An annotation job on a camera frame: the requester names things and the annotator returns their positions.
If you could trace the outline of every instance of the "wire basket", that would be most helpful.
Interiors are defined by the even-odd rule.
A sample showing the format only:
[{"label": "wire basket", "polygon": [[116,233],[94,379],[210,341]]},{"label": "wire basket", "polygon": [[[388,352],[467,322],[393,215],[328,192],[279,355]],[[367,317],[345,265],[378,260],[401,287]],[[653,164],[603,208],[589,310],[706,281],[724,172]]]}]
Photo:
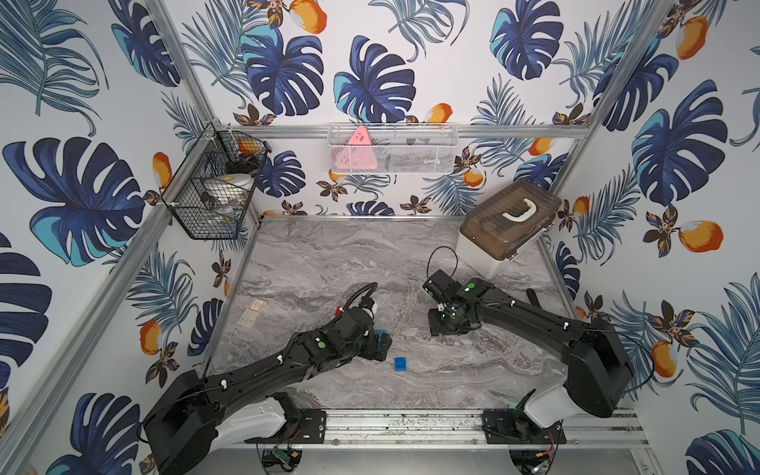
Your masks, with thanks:
[{"label": "wire basket", "polygon": [[242,132],[215,134],[169,207],[191,239],[238,237],[269,152],[266,142]]},{"label": "wire basket", "polygon": [[[367,127],[370,145],[348,145]],[[342,175],[445,175],[454,169],[459,143],[452,124],[330,124],[332,171]]]}]

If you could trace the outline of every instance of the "black robotic arm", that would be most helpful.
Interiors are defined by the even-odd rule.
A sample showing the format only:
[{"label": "black robotic arm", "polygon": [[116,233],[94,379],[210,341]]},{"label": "black robotic arm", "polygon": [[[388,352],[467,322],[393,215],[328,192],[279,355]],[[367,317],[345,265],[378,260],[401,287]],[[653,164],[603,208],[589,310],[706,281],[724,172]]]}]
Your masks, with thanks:
[{"label": "black robotic arm", "polygon": [[[426,280],[423,289],[438,304],[428,312],[433,336],[464,334],[483,323],[515,333],[567,365],[562,391],[591,415],[610,417],[633,377],[633,365],[615,328],[601,318],[590,324],[563,318],[522,302],[488,281],[475,277],[462,285],[440,270]],[[556,399],[548,401],[557,404]]]},{"label": "black robotic arm", "polygon": [[[177,377],[142,424],[159,473],[181,475],[193,468],[208,454],[226,418],[283,386],[350,363],[355,356],[385,361],[392,340],[374,329],[370,295],[376,288],[377,283],[363,287],[326,325],[293,334],[271,356],[203,379],[195,370]],[[350,307],[364,292],[359,305]]]}]

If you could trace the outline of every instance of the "white wire basket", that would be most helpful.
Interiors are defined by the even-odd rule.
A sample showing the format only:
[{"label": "white wire basket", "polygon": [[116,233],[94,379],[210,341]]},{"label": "white wire basket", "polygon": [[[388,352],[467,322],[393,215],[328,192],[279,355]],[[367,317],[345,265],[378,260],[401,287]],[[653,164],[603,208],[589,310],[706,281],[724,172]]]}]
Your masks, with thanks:
[{"label": "white wire basket", "polygon": [[[370,145],[347,145],[361,125]],[[452,124],[330,124],[333,173],[445,175],[454,169],[459,137]]]}]

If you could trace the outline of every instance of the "robotic arm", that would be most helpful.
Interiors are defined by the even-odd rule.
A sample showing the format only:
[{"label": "robotic arm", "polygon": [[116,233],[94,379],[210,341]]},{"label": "robotic arm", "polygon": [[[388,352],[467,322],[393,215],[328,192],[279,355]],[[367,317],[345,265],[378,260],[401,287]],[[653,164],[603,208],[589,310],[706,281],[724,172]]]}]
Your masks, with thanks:
[{"label": "robotic arm", "polygon": [[[272,391],[350,363],[355,356],[385,361],[392,341],[388,333],[376,334],[373,326],[377,305],[370,296],[377,286],[363,287],[326,325],[293,334],[281,351],[267,358],[203,379],[194,370],[177,377],[142,424],[161,475],[181,475],[197,465],[212,443],[233,430],[223,425],[225,419]],[[363,293],[359,305],[350,307]],[[295,429],[285,424],[284,416],[293,411],[297,413],[286,397],[268,397],[246,416],[262,419],[263,437],[283,440]]]},{"label": "robotic arm", "polygon": [[601,318],[590,324],[563,318],[485,280],[473,278],[462,285],[440,270],[423,289],[438,304],[428,312],[433,336],[465,334],[487,323],[525,338],[567,365],[564,384],[529,394],[521,402],[519,410],[540,428],[581,411],[610,417],[633,377],[633,365],[615,328]]}]

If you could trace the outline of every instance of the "white handle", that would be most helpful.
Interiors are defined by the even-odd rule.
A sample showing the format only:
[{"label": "white handle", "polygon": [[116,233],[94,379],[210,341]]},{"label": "white handle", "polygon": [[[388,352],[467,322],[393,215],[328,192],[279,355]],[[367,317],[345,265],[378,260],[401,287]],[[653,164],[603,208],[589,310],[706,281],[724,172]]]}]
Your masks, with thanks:
[{"label": "white handle", "polygon": [[516,223],[522,223],[523,221],[527,221],[531,216],[533,216],[536,213],[536,204],[527,198],[523,198],[523,202],[527,205],[527,211],[525,211],[523,214],[521,214],[520,216],[514,216],[510,214],[508,211],[506,211],[502,213],[502,216]]}]

